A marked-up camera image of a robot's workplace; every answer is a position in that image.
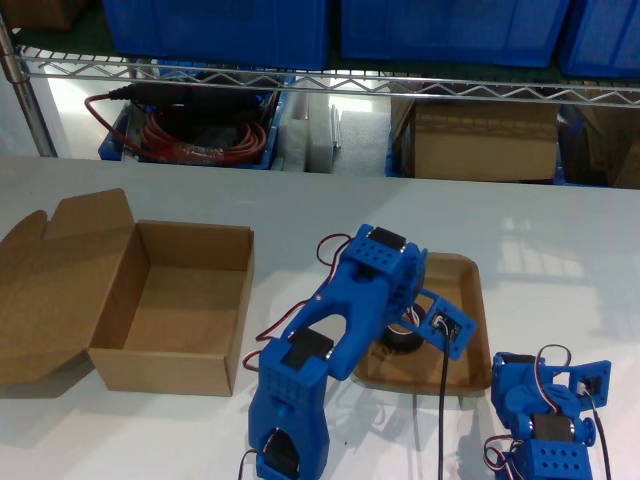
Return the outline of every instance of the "white foam block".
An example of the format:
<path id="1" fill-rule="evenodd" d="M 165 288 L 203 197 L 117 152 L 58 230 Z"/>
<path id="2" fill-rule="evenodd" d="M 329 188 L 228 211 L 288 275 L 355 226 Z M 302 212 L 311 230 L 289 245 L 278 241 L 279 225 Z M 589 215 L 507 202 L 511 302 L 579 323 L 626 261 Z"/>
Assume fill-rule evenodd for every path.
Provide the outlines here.
<path id="1" fill-rule="evenodd" d="M 280 117 L 280 125 L 278 126 L 276 155 L 279 157 L 287 155 L 287 138 L 290 135 L 291 120 L 306 120 L 309 110 L 308 98 L 305 92 L 288 92 L 286 95 L 282 117 Z"/>
<path id="2" fill-rule="evenodd" d="M 307 170 L 313 173 L 333 171 L 333 134 L 329 97 L 322 93 L 309 95 L 309 144 Z"/>
<path id="3" fill-rule="evenodd" d="M 384 177 L 389 146 L 390 115 L 381 112 L 343 112 L 341 148 L 335 156 L 335 175 Z"/>
<path id="4" fill-rule="evenodd" d="M 271 170 L 280 171 L 282 170 L 283 166 L 284 166 L 284 157 L 276 157 L 273 160 L 273 166 L 271 167 Z"/>
<path id="5" fill-rule="evenodd" d="M 285 146 L 286 155 L 282 170 L 285 172 L 304 172 L 307 156 L 308 130 L 306 120 L 289 120 L 289 133 Z"/>

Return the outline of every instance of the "black cable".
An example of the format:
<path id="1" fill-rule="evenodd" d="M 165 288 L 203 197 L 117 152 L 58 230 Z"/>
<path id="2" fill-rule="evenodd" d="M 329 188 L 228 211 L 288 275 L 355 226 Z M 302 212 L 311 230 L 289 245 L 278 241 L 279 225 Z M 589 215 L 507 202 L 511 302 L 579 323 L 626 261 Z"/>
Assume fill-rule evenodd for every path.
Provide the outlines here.
<path id="1" fill-rule="evenodd" d="M 444 341 L 444 358 L 442 359 L 442 378 L 440 379 L 440 403 L 438 405 L 438 480 L 444 478 L 444 395 L 447 389 L 447 370 L 449 368 L 449 348 L 451 337 L 449 330 L 444 327 L 446 335 Z"/>
<path id="2" fill-rule="evenodd" d="M 607 476 L 607 480 L 611 480 L 611 467 L 609 466 L 609 450 L 607 449 L 607 439 L 604 436 L 604 428 L 602 427 L 602 422 L 600 421 L 600 416 L 596 411 L 595 407 L 593 409 L 593 418 L 596 421 L 596 427 L 598 427 L 598 435 L 600 435 L 600 443 L 602 444 L 602 455 L 604 456 L 604 470 Z"/>
<path id="3" fill-rule="evenodd" d="M 240 470 L 238 470 L 238 480 L 242 480 L 242 467 L 244 467 L 244 461 L 247 459 L 247 455 L 249 455 L 250 453 L 258 453 L 258 451 L 255 448 L 252 448 L 244 452 L 244 455 L 242 456 L 242 460 L 240 460 Z"/>

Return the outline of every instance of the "metal shelf post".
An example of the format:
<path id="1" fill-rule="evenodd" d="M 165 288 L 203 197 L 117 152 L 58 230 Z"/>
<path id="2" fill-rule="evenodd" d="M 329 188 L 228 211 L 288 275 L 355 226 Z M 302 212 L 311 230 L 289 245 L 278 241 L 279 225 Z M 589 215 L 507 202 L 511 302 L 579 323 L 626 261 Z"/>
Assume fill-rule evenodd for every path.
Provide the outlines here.
<path id="1" fill-rule="evenodd" d="M 25 74 L 27 66 L 11 41 L 11 33 L 0 11 L 0 63 L 7 81 L 13 85 L 16 97 L 27 121 L 31 136 L 41 157 L 57 157 L 56 147 L 42 115 L 42 110 L 33 91 L 31 80 Z"/>

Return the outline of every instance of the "red cable bundle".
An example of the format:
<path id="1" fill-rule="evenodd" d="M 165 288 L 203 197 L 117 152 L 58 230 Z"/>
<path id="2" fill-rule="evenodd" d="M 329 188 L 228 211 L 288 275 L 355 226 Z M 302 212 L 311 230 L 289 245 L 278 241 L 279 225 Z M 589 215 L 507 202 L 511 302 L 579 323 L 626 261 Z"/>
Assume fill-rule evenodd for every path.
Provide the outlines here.
<path id="1" fill-rule="evenodd" d="M 84 101 L 87 110 L 120 142 L 126 145 L 134 153 L 161 163 L 188 164 L 188 165 L 236 165 L 241 163 L 254 163 L 264 152 L 267 144 L 267 135 L 260 125 L 253 122 L 240 125 L 242 140 L 229 148 L 205 148 L 190 145 L 169 135 L 162 129 L 163 116 L 176 114 L 176 108 L 156 111 L 149 115 L 144 129 L 141 132 L 143 143 L 149 150 L 140 148 L 127 137 L 113 128 L 91 105 L 98 100 L 109 100 L 108 94 L 89 97 Z"/>

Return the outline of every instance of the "brown tray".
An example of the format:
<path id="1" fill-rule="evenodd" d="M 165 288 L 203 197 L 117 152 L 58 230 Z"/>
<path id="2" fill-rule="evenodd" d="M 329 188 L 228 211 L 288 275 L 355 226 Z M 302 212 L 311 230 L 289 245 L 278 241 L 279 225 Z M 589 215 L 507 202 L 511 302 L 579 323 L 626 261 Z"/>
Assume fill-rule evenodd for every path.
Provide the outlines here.
<path id="1" fill-rule="evenodd" d="M 491 386 L 491 354 L 478 266 L 461 255 L 429 253 L 424 287 L 445 297 L 478 324 L 460 360 L 449 362 L 447 393 L 486 390 Z M 427 311 L 433 302 L 419 296 L 417 303 Z M 426 343 L 410 354 L 392 354 L 376 342 L 369 347 L 354 375 L 367 387 L 438 393 L 442 358 L 442 352 Z"/>

